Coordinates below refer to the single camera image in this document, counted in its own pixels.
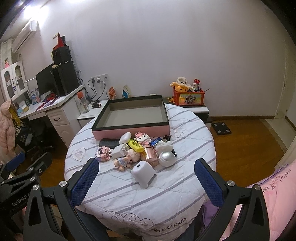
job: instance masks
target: red triangular object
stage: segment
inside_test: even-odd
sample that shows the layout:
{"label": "red triangular object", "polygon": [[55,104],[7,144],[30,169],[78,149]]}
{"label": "red triangular object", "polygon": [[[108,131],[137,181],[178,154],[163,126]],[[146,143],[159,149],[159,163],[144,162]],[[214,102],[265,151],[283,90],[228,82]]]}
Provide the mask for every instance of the red triangular object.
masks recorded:
{"label": "red triangular object", "polygon": [[57,45],[54,47],[54,50],[56,50],[59,47],[63,47],[63,46],[64,46],[63,40],[62,40],[60,34],[58,34],[58,37],[57,37]]}

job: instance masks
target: round table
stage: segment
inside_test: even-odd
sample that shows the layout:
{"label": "round table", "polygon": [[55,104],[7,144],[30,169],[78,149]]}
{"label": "round table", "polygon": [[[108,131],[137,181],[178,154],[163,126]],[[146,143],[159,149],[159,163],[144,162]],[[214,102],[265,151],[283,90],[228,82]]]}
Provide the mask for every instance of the round table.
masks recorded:
{"label": "round table", "polygon": [[[111,230],[131,229],[145,241],[169,241],[179,237],[193,221],[207,196],[194,174],[194,162],[203,158],[216,168],[214,140],[205,124],[191,111],[165,105],[171,141],[178,157],[171,167],[156,166],[147,189],[135,181],[130,169],[120,172],[113,160],[100,163],[80,211],[94,215]],[[91,132],[95,119],[73,139],[65,160],[65,179],[92,157],[99,141]]]}

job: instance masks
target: yellow bottle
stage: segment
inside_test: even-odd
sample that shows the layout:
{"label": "yellow bottle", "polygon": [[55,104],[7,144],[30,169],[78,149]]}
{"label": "yellow bottle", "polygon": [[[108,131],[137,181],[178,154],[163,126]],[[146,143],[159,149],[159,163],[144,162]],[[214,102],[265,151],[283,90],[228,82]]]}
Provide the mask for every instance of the yellow bottle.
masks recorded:
{"label": "yellow bottle", "polygon": [[144,147],[142,147],[138,142],[130,139],[128,142],[130,148],[134,149],[136,152],[140,153],[144,151]]}

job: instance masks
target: orange box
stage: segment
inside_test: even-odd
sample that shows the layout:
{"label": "orange box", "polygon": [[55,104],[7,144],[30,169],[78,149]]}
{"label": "orange box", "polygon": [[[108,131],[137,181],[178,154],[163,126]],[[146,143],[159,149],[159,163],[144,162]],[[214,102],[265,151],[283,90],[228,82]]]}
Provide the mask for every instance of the orange box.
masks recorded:
{"label": "orange box", "polygon": [[174,88],[174,100],[176,105],[203,105],[205,92],[177,92]]}

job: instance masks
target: air conditioner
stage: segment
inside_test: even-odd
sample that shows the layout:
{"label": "air conditioner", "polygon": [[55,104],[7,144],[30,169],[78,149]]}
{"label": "air conditioner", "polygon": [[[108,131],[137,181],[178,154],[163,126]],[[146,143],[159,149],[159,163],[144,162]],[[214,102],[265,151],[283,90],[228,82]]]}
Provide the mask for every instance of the air conditioner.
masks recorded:
{"label": "air conditioner", "polygon": [[23,44],[37,31],[37,20],[32,20],[26,24],[12,44],[12,52],[17,53]]}

